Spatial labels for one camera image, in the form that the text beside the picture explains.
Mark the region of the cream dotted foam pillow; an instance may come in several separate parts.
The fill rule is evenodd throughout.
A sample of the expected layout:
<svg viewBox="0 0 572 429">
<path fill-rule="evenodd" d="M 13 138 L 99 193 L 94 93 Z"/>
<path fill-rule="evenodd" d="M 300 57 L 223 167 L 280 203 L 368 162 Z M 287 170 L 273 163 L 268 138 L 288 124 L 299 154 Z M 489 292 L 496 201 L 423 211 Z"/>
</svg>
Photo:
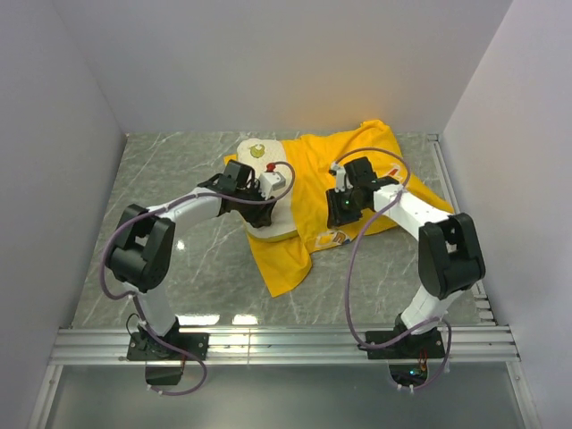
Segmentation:
<svg viewBox="0 0 572 429">
<path fill-rule="evenodd" d="M 237 160 L 255 170 L 265 199 L 280 196 L 292 184 L 292 172 L 285 164 L 287 156 L 282 143 L 275 139 L 246 139 L 237 147 Z M 291 212 L 293 190 L 279 199 L 270 213 L 271 224 L 254 228 L 246 223 L 248 234 L 258 240 L 276 242 L 297 236 Z"/>
</svg>

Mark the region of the yellow printed pillowcase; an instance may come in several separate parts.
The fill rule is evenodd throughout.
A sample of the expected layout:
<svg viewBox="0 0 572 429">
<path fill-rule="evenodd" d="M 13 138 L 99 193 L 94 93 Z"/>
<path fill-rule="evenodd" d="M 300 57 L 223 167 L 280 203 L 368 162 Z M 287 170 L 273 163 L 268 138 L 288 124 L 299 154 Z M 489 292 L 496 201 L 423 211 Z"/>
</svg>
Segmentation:
<svg viewBox="0 0 572 429">
<path fill-rule="evenodd" d="M 366 156 L 381 177 L 390 175 L 405 181 L 408 190 L 443 211 L 453 210 L 415 175 L 407 176 L 399 158 L 401 150 L 391 128 L 380 120 L 363 122 L 355 130 L 329 136 L 306 134 L 297 139 L 250 138 L 239 143 L 225 163 L 239 161 L 263 172 L 277 163 L 292 189 L 272 211 L 272 224 L 259 229 L 246 227 L 248 242 L 259 272 L 274 298 L 294 290 L 312 267 L 312 253 L 338 247 L 354 240 L 366 221 L 367 210 L 356 223 L 328 228 L 326 191 L 335 185 L 330 175 L 332 162 Z"/>
</svg>

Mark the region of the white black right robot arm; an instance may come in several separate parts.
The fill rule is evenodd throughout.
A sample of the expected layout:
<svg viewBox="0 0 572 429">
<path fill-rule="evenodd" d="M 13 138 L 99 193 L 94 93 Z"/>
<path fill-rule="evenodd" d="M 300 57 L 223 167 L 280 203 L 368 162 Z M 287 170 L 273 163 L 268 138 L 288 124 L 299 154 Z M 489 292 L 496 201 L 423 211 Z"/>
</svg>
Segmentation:
<svg viewBox="0 0 572 429">
<path fill-rule="evenodd" d="M 412 175 L 403 181 L 380 177 L 367 157 L 349 161 L 342 156 L 330 166 L 335 185 L 327 190 L 328 224 L 343 226 L 373 212 L 354 240 L 358 249 L 370 227 L 387 217 L 417 242 L 417 270 L 421 286 L 397 323 L 402 326 L 392 339 L 371 344 L 362 339 L 353 323 L 350 291 L 344 291 L 349 331 L 363 349 L 386 349 L 394 345 L 401 356 L 411 358 L 425 346 L 425 333 L 443 319 L 452 302 L 485 276 L 486 268 L 472 217 L 450 214 L 430 205 L 408 190 Z"/>
</svg>

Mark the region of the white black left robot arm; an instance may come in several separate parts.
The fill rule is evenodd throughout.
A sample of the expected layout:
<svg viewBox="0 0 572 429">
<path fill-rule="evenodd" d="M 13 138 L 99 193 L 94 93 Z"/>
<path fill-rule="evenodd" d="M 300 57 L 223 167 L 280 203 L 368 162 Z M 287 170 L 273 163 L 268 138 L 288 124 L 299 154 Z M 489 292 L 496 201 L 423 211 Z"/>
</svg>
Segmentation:
<svg viewBox="0 0 572 429">
<path fill-rule="evenodd" d="M 270 163 L 257 173 L 249 165 L 230 161 L 223 172 L 171 202 L 150 207 L 132 204 L 124 210 L 105 245 L 99 280 L 111 272 L 125 291 L 113 294 L 104 286 L 104 294 L 133 301 L 139 317 L 138 331 L 131 337 L 136 348 L 156 359 L 189 354 L 163 286 L 175 234 L 232 211 L 254 228 L 271 225 L 274 206 L 292 188 L 276 167 Z"/>
</svg>

